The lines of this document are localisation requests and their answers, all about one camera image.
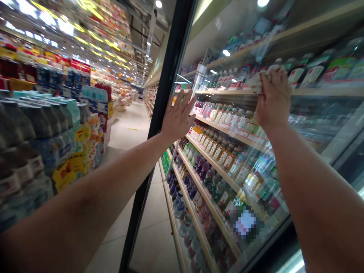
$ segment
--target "store aisle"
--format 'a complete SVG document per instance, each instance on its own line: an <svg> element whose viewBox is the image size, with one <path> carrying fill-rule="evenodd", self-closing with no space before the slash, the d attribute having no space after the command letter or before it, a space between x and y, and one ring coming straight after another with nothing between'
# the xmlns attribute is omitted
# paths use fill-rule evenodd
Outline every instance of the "store aisle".
<svg viewBox="0 0 364 273"><path fill-rule="evenodd" d="M144 104L134 101L118 113L102 164L147 139L150 123ZM134 196L116 219L102 241L86 273L118 272L128 230ZM149 190L146 207L130 267L137 272L178 272L178 260L171 235L168 210L158 163Z"/></svg>

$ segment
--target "right hand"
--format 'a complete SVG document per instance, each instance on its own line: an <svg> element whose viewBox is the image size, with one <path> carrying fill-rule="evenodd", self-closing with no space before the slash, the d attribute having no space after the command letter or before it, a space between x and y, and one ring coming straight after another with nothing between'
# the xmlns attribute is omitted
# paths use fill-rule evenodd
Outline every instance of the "right hand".
<svg viewBox="0 0 364 273"><path fill-rule="evenodd" d="M258 97L256 108L259 125L266 133L270 130L288 126L291 108L291 88L288 85L286 71L270 71L271 82L261 74L263 94Z"/></svg>

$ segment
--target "fluorescent light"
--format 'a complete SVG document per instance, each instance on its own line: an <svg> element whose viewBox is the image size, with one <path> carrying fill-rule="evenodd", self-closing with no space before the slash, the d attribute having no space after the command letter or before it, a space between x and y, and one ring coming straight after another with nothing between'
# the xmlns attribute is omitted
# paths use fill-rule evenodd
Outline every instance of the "fluorescent light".
<svg viewBox="0 0 364 273"><path fill-rule="evenodd" d="M229 56L230 56L229 51L227 51L226 49L224 49L224 50L223 50L223 54L224 54L225 56L227 56L227 57L229 57Z"/></svg>
<svg viewBox="0 0 364 273"><path fill-rule="evenodd" d="M161 7L162 7L162 2L161 2L161 1L159 1L159 0L157 0L157 1L155 2L155 5L157 6L157 8L161 8Z"/></svg>
<svg viewBox="0 0 364 273"><path fill-rule="evenodd" d="M266 5L268 5L269 0L258 0L258 6L259 7L264 7Z"/></svg>

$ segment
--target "shelf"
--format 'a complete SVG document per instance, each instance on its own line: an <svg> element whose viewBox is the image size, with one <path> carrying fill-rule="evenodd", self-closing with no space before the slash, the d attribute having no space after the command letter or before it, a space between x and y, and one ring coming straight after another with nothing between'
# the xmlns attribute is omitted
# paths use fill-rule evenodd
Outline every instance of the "shelf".
<svg viewBox="0 0 364 273"><path fill-rule="evenodd" d="M333 21L336 21L335 25L338 25L338 27L342 26L342 25L347 25L347 27L350 27L349 24L343 24L344 22L342 22L342 19L344 18L346 20L352 20L352 22L355 22L355 20L353 19L352 16L361 18L361 11L363 8L364 8L364 2L361 0L357 0L352 3L346 4L337 9L334 9L328 13L325 13L321 16L318 16L314 19L311 19L307 22L304 22L304 23L299 24L295 27L292 27L286 31L283 31L283 32L273 36L272 38L267 38L265 41L259 42L254 46L250 46L250 47L240 50L234 54L231 54L229 57L224 57L224 58L215 60L215 61L209 63L208 65L206 65L206 67L208 69L211 69L211 68L214 68L214 67L217 67L220 65L239 61L242 58L244 58L246 55L248 55L252 50L262 47L264 45L270 44L270 43L275 43L278 41L285 41L285 43L287 45L289 45L290 43L288 43L288 41L287 41L288 39L292 39L292 41L295 42L295 43L293 43L294 48L289 48L290 51L304 49L304 47L306 46L305 42L307 41L306 38L299 37L299 39L298 39L297 36L298 35L304 36L304 34L307 34L310 31L314 31L316 33L318 31L317 30L318 28L322 28L322 30L319 31L319 34L316 34L316 35L318 35L318 40L327 43L329 40L333 40L334 38L336 38L335 36L334 37L330 36L333 33L337 37L340 36L340 32L335 31L335 26L333 26L333 25L327 26L328 23L332 23Z"/></svg>
<svg viewBox="0 0 364 273"><path fill-rule="evenodd" d="M202 90L196 94L217 95L217 96L256 96L250 89L239 90ZM292 89L292 96L321 96L321 97L364 97L363 87L361 88L298 88Z"/></svg>
<svg viewBox="0 0 364 273"><path fill-rule="evenodd" d="M220 167L219 164L217 164L215 161L212 160L212 158L201 148L199 144L197 144L190 136L189 134L186 135L187 139L191 142L191 144L202 154L202 156L213 166L213 168L221 175L223 179L234 189L236 193L239 194L240 191L244 191L246 203L252 208L252 210L259 215L259 217L264 221L267 222L268 218L265 212L261 209L259 205L257 205L252 200L253 192L250 192L246 190L243 187L240 187L238 184L235 183L233 179L231 179L230 176Z"/></svg>
<svg viewBox="0 0 364 273"><path fill-rule="evenodd" d="M201 247L205 253L205 257L206 257L206 260L207 260L207 263L209 265L209 268L211 270L211 272L220 272L220 270L218 269L218 266L216 264L216 261L212 255L212 250L211 250L211 247L210 247L210 244L209 244L209 240L207 239L206 237L206 234L205 232L203 231L203 228L202 228L202 224L200 224L200 221L199 219L197 218L197 213L196 213L196 210L195 210L195 205L193 203L192 200L190 200L190 197L187 193L187 189L185 187L185 184L183 183L180 175L179 175L179 172L177 170L177 167L175 165L175 163L173 163L173 169L174 169L174 173L177 177L177 180L178 180L178 183L179 183L179 186L182 190L182 194L185 198L185 202L187 204L187 207L188 207L188 210L190 212L190 215L191 215L191 218L192 218L192 221L193 221L193 225L195 226L195 229L196 229L196 232L197 232L197 236L200 240L200 243L201 243Z"/></svg>
<svg viewBox="0 0 364 273"><path fill-rule="evenodd" d="M222 126L220 126L220 125L218 125L218 124L216 124L214 122L208 121L207 119L204 119L204 118L202 118L200 116L196 116L196 119L202 121L203 123L206 123L207 125L215 128L215 129L218 129L219 131L221 131L221 132L223 132L223 133L225 133L225 134L227 134L227 135L241 141L242 143L245 143L246 145L249 145L249 146L251 146L251 147L253 147L253 148L255 148L255 149L257 149L257 150L259 150L261 152L268 152L264 148L264 145L256 143L256 142L254 142L254 141L252 141L249 138L246 138L244 136L238 135L235 131L226 129L226 128L224 128L224 127L222 127Z"/></svg>
<svg viewBox="0 0 364 273"><path fill-rule="evenodd" d="M164 193L166 196L168 214L169 214L169 219L171 222L177 256L178 256L178 260L180 261L179 264L181 267L181 272L186 273L187 272L186 265L188 262L191 262L191 259L188 258L188 249L184 246L183 242L181 243L181 241L180 241L180 236L179 236L180 222L178 219L176 219L176 217L174 217L174 214L173 214L173 206L172 206L173 202L172 202L171 196L169 195L168 184L167 184L166 180L164 179L162 161L160 158L159 158L159 168L160 168L160 173L163 178L163 188L164 188Z"/></svg>
<svg viewBox="0 0 364 273"><path fill-rule="evenodd" d="M209 207L212 216L214 217L217 225L219 226L219 228L220 228L222 234L224 235L227 243L229 244L232 252L234 253L236 259L238 259L240 257L241 252L240 252L238 246L236 245L236 243L232 240L232 238L230 236L230 231L229 231L230 227L225 225L225 222L224 222L225 217L222 214L221 215L219 214L220 208L215 203L212 203L211 194L209 193L209 190L202 184L202 181L196 175L195 170L192 168L190 162L186 158L186 156L183 153L183 151L181 150L181 148L178 148L178 153L181 156L183 163L187 167L190 176L192 177L193 181L195 182L195 184L198 188L198 191L200 192L200 195L202 195L202 198L204 199L206 205Z"/></svg>

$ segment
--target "blue packaging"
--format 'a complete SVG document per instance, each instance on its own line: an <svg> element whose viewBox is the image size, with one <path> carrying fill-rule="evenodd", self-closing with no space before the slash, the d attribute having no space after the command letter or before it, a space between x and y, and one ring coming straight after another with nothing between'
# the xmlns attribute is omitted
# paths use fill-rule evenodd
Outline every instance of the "blue packaging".
<svg viewBox="0 0 364 273"><path fill-rule="evenodd" d="M67 81L66 81L66 85L69 87L72 87L74 84L74 78L75 78L75 72L73 71L73 68L70 68L68 70L68 75L67 75Z"/></svg>

